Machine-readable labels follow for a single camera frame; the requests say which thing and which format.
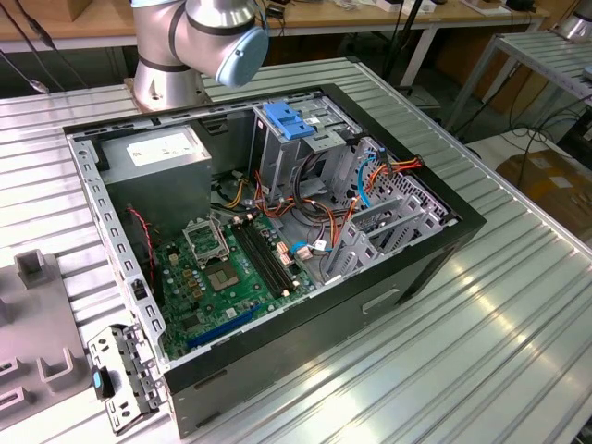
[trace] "red cable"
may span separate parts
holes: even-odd
[[[148,258],[150,260],[150,287],[151,289],[154,288],[154,259],[152,257],[152,240],[150,239],[150,233],[148,232],[148,224],[144,221],[140,213],[138,213],[133,208],[128,208],[128,211],[132,213],[134,216],[138,217],[140,223],[142,224],[142,228],[144,230],[144,234],[146,235],[146,241],[148,242]]]

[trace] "desk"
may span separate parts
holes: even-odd
[[[535,126],[545,121],[556,107],[561,90],[592,105],[592,81],[583,75],[584,68],[590,65],[592,43],[571,43],[565,41],[554,32],[518,32],[514,34],[495,35],[479,58],[473,72],[462,87],[454,102],[446,129],[450,130],[464,104],[475,89],[475,86],[493,56],[501,51],[510,57],[506,67],[499,73],[491,86],[488,95],[493,95],[500,88],[504,79],[517,63],[531,68],[555,85],[555,92],[541,108],[542,114]]]
[[[507,17],[487,17],[458,0],[449,0],[446,5],[436,6],[434,13],[418,15],[412,26],[412,29],[423,30],[423,32],[401,85],[413,84],[417,71],[439,29],[529,24],[528,30],[535,31],[547,15],[546,11],[539,10],[536,14],[512,12]],[[397,16],[398,14],[385,12],[375,6],[360,6],[359,9],[347,11],[329,0],[319,4],[295,3],[286,8],[284,33],[285,35],[315,35],[393,31]],[[22,17],[17,17],[17,20],[23,30],[30,37],[34,37]],[[405,20],[406,16],[401,15],[399,29],[402,28]],[[133,16],[128,0],[94,0],[72,23],[40,21],[60,49],[136,44]],[[276,19],[271,18],[269,26],[272,28],[271,35],[280,33],[281,25]],[[36,42],[35,46],[40,50],[46,49],[39,42]],[[4,17],[0,17],[0,48],[5,52],[29,51]]]
[[[362,64],[204,85],[221,101],[326,82],[487,223],[408,303],[183,442],[569,443],[592,414],[592,252]],[[33,248],[55,253],[86,343],[129,315],[61,127],[138,111],[121,85],[2,100],[0,111],[0,265]],[[180,444],[166,409],[121,439]],[[0,432],[3,443],[39,441],[114,438],[89,388]]]

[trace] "blue pcie slot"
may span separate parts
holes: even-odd
[[[209,342],[210,340],[216,339],[229,331],[234,330],[240,326],[244,326],[249,321],[253,319],[254,313],[259,310],[261,305],[257,305],[256,307],[252,308],[248,312],[241,314],[240,316],[229,320],[226,324],[222,324],[216,328],[211,329],[210,331],[206,331],[205,333],[201,334],[200,336],[196,336],[193,339],[188,340],[187,347],[190,349],[194,347],[198,347],[200,345],[204,345],[205,343]]]

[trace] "ram slot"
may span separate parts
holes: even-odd
[[[263,279],[265,286],[274,298],[278,298],[281,296],[282,292],[287,288],[282,286],[281,280],[277,280],[277,278],[271,272],[271,269],[265,265],[264,259],[259,254],[258,250],[253,245],[253,242],[247,236],[245,232],[244,226],[238,226],[232,228],[232,234],[239,242],[240,247],[249,258],[259,276]]]
[[[281,285],[284,287],[284,289],[294,290],[294,284],[286,273],[283,265],[271,252],[261,234],[259,234],[253,225],[247,225],[244,229],[245,233],[251,239],[251,242],[254,244],[257,251],[261,254],[265,264],[269,267],[269,270],[273,273],[275,278],[281,282]]]

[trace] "open computer tower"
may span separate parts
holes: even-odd
[[[130,313],[115,433],[183,438],[408,301],[485,223],[334,85],[65,129]]]

